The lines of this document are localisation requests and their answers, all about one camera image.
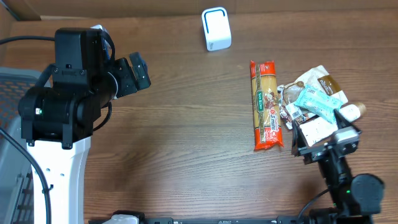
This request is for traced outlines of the brown Pantree snack pouch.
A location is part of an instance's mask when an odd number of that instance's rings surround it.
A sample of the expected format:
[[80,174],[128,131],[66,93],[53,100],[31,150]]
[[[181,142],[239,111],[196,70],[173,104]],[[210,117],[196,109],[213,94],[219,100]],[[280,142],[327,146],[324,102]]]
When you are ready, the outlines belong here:
[[337,98],[344,104],[348,102],[344,91],[323,65],[311,68],[309,71],[299,76],[294,82],[277,87],[280,97],[280,117],[287,129],[292,129],[293,120],[296,120],[298,124],[302,124],[316,116],[316,114],[294,105],[294,102],[299,97],[300,92],[305,88],[305,85],[310,85],[328,96]]

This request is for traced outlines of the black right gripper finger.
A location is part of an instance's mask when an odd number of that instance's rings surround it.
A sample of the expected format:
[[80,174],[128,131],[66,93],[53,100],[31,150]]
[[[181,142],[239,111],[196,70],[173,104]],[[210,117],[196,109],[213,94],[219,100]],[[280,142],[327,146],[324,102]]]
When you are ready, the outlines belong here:
[[294,156],[301,156],[300,151],[307,148],[307,142],[298,123],[292,124],[292,133],[293,133],[293,138],[292,138],[291,153]]
[[361,130],[357,128],[352,122],[348,121],[340,112],[338,109],[333,110],[335,119],[336,119],[336,125],[338,127],[338,130],[343,129],[343,128],[348,128],[352,127],[358,134],[361,134]]

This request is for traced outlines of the orange biscuit packet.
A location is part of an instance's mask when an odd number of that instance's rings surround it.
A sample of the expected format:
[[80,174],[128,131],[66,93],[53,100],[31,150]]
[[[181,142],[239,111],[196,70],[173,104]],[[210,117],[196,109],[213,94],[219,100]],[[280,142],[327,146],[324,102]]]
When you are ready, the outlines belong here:
[[275,63],[250,62],[254,149],[283,146]]

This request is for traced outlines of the teal snack wrapper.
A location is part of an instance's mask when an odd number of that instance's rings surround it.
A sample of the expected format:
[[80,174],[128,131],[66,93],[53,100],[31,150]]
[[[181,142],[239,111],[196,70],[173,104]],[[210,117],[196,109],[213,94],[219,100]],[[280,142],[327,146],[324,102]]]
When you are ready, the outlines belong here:
[[294,105],[318,115],[329,123],[334,123],[336,121],[334,110],[340,109],[343,102],[306,85],[294,101]]

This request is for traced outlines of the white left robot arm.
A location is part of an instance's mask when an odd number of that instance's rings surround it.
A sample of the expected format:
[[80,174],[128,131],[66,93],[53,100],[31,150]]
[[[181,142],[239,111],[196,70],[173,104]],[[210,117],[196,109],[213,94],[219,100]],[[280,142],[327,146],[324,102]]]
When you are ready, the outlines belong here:
[[84,174],[93,133],[115,99],[150,87],[147,65],[134,52],[116,58],[99,28],[62,28],[55,62],[20,99],[21,136],[33,157],[34,222],[83,223]]

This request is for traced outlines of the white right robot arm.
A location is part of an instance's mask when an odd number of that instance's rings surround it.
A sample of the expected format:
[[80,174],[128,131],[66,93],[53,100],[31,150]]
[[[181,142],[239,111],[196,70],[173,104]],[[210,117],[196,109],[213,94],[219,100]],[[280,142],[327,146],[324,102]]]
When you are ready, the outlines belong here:
[[[353,176],[345,158],[358,149],[362,131],[338,110],[334,115],[338,129],[322,146],[310,147],[298,122],[293,122],[292,154],[302,156],[306,165],[316,162],[327,185],[303,207],[296,223],[372,223],[372,216],[381,212],[384,182],[373,174]],[[333,206],[313,209],[305,216],[306,209],[326,193]]]

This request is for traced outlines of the white tube gold cap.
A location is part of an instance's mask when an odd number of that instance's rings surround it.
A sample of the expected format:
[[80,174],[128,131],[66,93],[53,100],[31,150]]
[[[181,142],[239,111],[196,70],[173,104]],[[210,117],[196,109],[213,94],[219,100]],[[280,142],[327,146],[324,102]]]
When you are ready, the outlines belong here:
[[[366,113],[367,109],[363,103],[357,102],[340,108],[340,113],[349,121],[353,122]],[[300,129],[309,146],[329,137],[338,129],[336,123],[329,123],[321,117],[300,125]]]

